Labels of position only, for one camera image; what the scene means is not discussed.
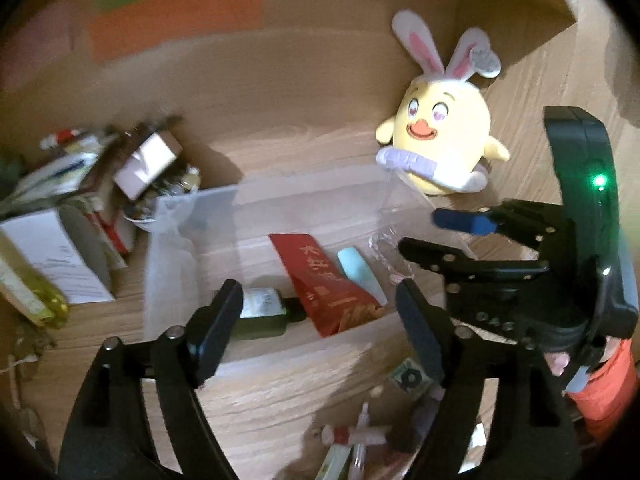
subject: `green led light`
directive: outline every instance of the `green led light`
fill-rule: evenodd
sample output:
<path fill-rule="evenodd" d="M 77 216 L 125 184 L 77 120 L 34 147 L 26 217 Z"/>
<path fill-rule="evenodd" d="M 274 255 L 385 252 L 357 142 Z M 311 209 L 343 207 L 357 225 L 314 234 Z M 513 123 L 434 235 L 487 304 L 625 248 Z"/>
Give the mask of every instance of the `green led light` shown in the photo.
<path fill-rule="evenodd" d="M 595 177 L 593 177 L 592 182 L 595 187 L 600 188 L 607 183 L 607 177 L 603 174 L 596 175 Z"/>

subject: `orange beak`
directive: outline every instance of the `orange beak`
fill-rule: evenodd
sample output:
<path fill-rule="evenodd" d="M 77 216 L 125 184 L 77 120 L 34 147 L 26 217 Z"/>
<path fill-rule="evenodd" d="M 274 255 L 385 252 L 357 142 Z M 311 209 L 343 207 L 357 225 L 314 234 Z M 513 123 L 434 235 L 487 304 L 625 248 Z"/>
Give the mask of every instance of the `orange beak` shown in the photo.
<path fill-rule="evenodd" d="M 418 119 L 413 124 L 407 124 L 406 132 L 417 140 L 431 140 L 438 135 L 438 131 L 435 128 L 431 128 L 424 119 Z"/>

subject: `pink inner ear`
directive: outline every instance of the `pink inner ear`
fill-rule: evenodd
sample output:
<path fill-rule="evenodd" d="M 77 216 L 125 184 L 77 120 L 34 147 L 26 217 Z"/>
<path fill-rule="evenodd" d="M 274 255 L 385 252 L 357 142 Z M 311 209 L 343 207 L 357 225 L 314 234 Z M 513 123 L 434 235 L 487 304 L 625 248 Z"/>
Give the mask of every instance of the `pink inner ear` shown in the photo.
<path fill-rule="evenodd" d="M 453 69 L 453 73 L 451 74 L 451 76 L 454 79 L 462 79 L 462 77 L 468 73 L 469 69 L 471 68 L 469 54 L 471 54 L 471 49 L 475 46 L 475 43 L 469 45 L 469 48 L 466 50 L 464 57 L 460 60 L 458 66 Z"/>
<path fill-rule="evenodd" d="M 415 54 L 422 61 L 421 65 L 423 69 L 424 65 L 426 65 L 434 74 L 442 73 L 442 67 L 433 57 L 433 54 L 429 50 L 429 47 L 424 44 L 424 41 L 421 40 L 415 32 L 409 34 L 409 44 L 411 45 L 411 48 L 414 50 Z"/>

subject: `plush toy eye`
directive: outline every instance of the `plush toy eye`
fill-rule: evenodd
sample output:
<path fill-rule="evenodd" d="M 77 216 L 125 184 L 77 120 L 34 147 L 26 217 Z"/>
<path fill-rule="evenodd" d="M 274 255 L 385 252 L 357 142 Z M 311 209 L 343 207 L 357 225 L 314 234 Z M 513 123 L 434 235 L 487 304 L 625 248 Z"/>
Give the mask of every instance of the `plush toy eye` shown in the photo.
<path fill-rule="evenodd" d="M 433 120 L 439 123 L 440 121 L 443 121 L 447 117 L 447 115 L 449 115 L 449 107 L 444 103 L 437 103 L 433 107 L 431 115 L 433 116 Z"/>
<path fill-rule="evenodd" d="M 409 118 L 413 119 L 418 113 L 418 99 L 411 99 L 409 101 Z"/>

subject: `orange paper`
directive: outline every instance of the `orange paper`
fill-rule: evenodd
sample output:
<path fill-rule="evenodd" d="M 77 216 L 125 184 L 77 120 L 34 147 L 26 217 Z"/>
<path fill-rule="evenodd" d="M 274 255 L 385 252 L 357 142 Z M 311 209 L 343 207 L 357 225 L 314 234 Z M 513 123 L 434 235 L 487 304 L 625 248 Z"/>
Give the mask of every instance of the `orange paper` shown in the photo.
<path fill-rule="evenodd" d="M 94 61 L 129 56 L 165 41 L 262 27 L 262 0 L 141 0 L 89 26 Z"/>
<path fill-rule="evenodd" d="M 583 391 L 568 395 L 582 413 L 587 432 L 600 444 L 625 415 L 639 386 L 631 355 L 631 339 L 625 339 L 615 354 L 591 374 Z"/>

